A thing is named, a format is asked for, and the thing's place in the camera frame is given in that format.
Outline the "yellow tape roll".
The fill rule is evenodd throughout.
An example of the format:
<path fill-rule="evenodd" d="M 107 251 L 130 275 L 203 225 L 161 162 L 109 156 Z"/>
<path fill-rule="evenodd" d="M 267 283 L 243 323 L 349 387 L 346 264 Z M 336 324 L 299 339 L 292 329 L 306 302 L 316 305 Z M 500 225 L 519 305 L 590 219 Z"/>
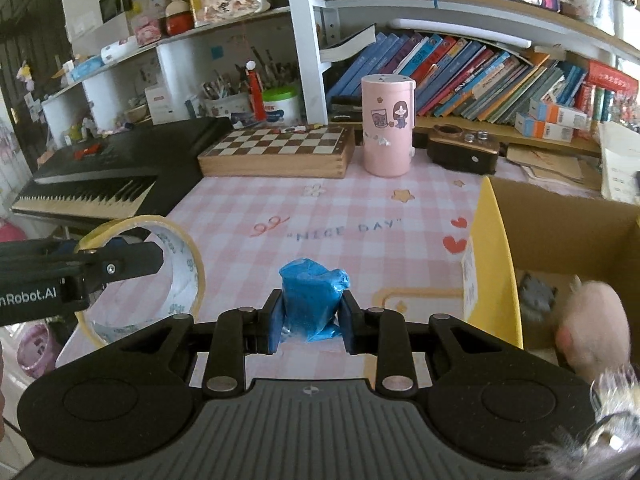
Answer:
<path fill-rule="evenodd" d="M 96 312 L 78 313 L 79 328 L 96 348 L 142 330 L 162 318 L 188 314 L 197 318 L 205 295 L 205 268 L 190 235 L 162 216 L 144 214 L 101 224 L 83 237 L 76 249 L 104 248 L 113 238 L 142 229 L 160 244 L 164 263 L 155 278 L 135 278 L 130 285 L 117 284 L 107 298 L 113 310 L 101 304 Z"/>

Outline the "blue plastic bag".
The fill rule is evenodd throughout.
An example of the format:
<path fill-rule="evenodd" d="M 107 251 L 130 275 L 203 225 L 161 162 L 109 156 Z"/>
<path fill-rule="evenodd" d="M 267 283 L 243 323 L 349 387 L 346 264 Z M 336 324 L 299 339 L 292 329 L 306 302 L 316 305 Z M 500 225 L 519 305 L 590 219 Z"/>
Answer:
<path fill-rule="evenodd" d="M 287 263 L 279 274 L 290 332 L 307 342 L 340 336 L 334 318 L 343 292 L 350 287 L 348 274 L 342 269 L 327 269 L 307 258 Z"/>

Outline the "pink plush pig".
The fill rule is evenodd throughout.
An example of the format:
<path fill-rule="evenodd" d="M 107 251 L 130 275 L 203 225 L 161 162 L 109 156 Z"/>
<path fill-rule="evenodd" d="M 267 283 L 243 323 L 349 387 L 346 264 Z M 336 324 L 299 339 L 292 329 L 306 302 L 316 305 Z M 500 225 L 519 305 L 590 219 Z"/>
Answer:
<path fill-rule="evenodd" d="M 553 335 L 568 366 L 586 382 L 630 363 L 628 318 L 615 289 L 605 282 L 570 282 L 564 304 L 553 309 Z"/>

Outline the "grey purple toy car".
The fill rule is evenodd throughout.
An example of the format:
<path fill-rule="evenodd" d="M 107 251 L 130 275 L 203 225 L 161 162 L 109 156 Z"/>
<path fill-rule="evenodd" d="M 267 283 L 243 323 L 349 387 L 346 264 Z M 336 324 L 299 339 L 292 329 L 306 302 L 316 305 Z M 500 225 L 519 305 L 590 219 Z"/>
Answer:
<path fill-rule="evenodd" d="M 555 304 L 556 287 L 526 272 L 518 283 L 518 301 L 522 319 L 527 323 L 542 323 Z"/>

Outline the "black electronic keyboard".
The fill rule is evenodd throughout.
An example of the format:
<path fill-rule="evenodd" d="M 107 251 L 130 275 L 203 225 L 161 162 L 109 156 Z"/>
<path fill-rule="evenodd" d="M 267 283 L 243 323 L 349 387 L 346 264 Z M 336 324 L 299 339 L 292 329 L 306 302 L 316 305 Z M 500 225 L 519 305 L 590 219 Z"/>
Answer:
<path fill-rule="evenodd" d="M 198 118 L 60 148 L 11 210 L 66 224 L 166 216 L 202 180 L 198 155 L 231 131 L 228 118 Z"/>

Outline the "yellow cardboard box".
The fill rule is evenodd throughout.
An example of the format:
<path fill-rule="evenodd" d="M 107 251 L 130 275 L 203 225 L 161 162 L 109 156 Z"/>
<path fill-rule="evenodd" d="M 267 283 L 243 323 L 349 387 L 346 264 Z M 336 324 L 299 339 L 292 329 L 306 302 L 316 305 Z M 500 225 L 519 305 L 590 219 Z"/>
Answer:
<path fill-rule="evenodd" d="M 638 207 L 484 178 L 462 256 L 463 317 L 518 347 L 520 271 L 555 278 L 559 287 L 573 276 L 610 284 L 626 309 L 638 361 Z"/>

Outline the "wooden chess board box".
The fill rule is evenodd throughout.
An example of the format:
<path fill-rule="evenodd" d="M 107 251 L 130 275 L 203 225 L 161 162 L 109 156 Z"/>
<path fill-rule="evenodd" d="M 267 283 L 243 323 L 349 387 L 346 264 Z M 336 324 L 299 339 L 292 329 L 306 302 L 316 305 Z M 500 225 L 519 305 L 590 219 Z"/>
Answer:
<path fill-rule="evenodd" d="M 293 126 L 233 130 L 198 155 L 205 177 L 341 179 L 355 149 L 354 130 Z"/>

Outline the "red white pen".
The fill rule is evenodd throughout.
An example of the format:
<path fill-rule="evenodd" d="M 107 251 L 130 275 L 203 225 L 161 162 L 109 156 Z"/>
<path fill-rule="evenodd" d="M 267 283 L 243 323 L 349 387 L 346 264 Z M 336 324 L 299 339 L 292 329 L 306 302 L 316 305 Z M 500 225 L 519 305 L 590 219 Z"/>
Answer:
<path fill-rule="evenodd" d="M 255 119 L 258 122 L 264 122 L 267 119 L 267 114 L 262 100 L 262 84 L 258 77 L 256 63 L 253 60 L 247 61 L 245 71 Z"/>

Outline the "pink cylindrical canister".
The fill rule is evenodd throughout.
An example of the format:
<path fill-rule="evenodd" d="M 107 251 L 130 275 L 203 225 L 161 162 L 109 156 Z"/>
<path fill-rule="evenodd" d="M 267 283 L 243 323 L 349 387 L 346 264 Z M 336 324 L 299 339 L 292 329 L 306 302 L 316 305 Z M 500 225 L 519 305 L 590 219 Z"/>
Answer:
<path fill-rule="evenodd" d="M 410 170 L 416 82 L 396 74 L 361 79 L 363 166 L 369 174 L 396 178 Z"/>

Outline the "white green lidded jar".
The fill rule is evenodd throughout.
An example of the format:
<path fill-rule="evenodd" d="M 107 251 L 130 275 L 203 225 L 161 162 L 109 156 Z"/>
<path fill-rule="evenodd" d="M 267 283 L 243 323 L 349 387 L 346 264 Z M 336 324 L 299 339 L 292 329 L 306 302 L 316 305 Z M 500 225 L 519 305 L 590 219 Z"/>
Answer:
<path fill-rule="evenodd" d="M 295 126 L 302 123 L 300 99 L 295 86 L 281 86 L 262 92 L 267 122 L 276 126 Z"/>

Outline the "orange white medicine box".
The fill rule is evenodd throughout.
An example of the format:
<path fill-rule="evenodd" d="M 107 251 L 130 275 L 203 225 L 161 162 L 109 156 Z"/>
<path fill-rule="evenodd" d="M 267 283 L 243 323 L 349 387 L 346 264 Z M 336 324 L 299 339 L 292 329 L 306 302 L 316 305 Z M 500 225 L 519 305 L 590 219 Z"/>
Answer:
<path fill-rule="evenodd" d="M 516 114 L 514 127 L 526 138 L 544 139 L 556 142 L 570 143 L 574 130 L 552 122 L 542 122 L 529 115 Z"/>
<path fill-rule="evenodd" d="M 588 116 L 582 110 L 562 106 L 550 101 L 529 100 L 529 115 L 538 122 L 548 122 L 567 128 L 586 130 Z"/>

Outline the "white bookshelf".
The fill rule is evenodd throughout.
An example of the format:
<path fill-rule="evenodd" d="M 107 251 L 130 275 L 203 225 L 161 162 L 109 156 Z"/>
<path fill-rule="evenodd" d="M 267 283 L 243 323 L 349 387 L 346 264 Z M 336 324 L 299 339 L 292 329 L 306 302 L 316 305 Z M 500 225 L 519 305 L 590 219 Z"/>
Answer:
<path fill-rule="evenodd" d="M 325 39 L 340 40 L 354 30 L 373 25 L 377 29 L 448 28 L 474 37 L 483 30 L 500 36 L 505 44 L 523 39 L 536 46 L 559 47 L 613 64 L 618 58 L 638 62 L 632 44 L 569 16 L 511 0 L 290 0 L 288 6 L 209 24 L 165 38 L 129 52 L 80 81 L 96 123 L 112 128 L 124 109 L 128 77 L 125 66 L 140 55 L 155 56 L 168 92 L 175 120 L 186 118 L 183 102 L 206 76 L 207 39 L 223 32 L 237 32 L 243 41 L 224 49 L 225 63 L 244 60 L 257 44 L 284 53 L 299 64 L 304 107 L 308 119 L 326 122 L 324 74 L 332 63 L 322 60 Z"/>

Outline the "red book box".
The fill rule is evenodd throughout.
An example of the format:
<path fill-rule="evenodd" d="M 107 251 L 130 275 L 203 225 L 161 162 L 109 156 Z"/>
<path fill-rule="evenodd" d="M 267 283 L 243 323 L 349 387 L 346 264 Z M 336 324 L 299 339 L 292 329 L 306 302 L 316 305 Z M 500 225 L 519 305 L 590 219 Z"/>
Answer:
<path fill-rule="evenodd" d="M 639 90 L 637 79 L 597 60 L 588 61 L 586 81 L 624 96 L 635 96 Z"/>

